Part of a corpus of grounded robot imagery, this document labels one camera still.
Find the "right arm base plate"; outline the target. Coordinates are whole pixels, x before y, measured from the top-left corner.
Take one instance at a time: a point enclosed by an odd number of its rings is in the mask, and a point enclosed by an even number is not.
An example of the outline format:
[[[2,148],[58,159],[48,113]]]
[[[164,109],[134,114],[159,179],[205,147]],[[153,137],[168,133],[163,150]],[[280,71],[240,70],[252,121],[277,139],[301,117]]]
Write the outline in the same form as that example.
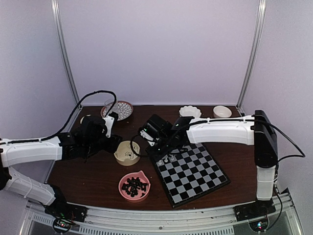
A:
[[[250,220],[257,217],[266,216],[269,213],[274,212],[276,212],[276,208],[272,199],[269,201],[256,200],[248,204],[234,207],[234,213],[237,221]]]

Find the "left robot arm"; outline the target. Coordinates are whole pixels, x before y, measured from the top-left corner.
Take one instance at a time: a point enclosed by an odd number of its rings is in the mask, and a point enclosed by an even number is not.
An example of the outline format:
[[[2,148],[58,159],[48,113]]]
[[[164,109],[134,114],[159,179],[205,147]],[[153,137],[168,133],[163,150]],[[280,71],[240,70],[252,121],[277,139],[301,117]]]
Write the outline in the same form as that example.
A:
[[[85,116],[74,131],[58,133],[51,138],[3,139],[0,143],[0,188],[51,206],[59,217],[68,216],[70,206],[58,187],[31,179],[13,166],[45,160],[86,160],[101,150],[114,153],[122,141],[120,136],[112,134],[117,120],[117,113],[106,117]]]

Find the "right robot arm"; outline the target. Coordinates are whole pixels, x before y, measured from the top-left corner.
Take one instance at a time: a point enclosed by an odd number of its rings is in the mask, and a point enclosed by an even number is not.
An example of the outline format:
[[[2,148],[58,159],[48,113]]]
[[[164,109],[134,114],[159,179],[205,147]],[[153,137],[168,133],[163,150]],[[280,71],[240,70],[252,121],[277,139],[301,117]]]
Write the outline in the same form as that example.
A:
[[[257,201],[251,212],[261,216],[269,209],[275,168],[278,164],[277,135],[262,110],[253,115],[235,118],[179,117],[174,124],[153,114],[139,128],[138,134],[149,143],[146,152],[160,160],[170,151],[186,144],[222,142],[254,146],[257,167]]]

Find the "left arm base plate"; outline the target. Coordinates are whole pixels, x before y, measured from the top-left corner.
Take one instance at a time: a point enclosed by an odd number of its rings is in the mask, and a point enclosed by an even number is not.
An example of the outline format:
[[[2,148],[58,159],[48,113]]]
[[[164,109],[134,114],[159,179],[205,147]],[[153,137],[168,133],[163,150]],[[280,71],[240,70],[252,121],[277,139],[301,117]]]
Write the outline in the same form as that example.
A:
[[[55,218],[60,218],[68,221],[84,222],[88,208],[69,204],[68,202],[55,200],[51,205],[43,205],[45,213],[48,213]]]

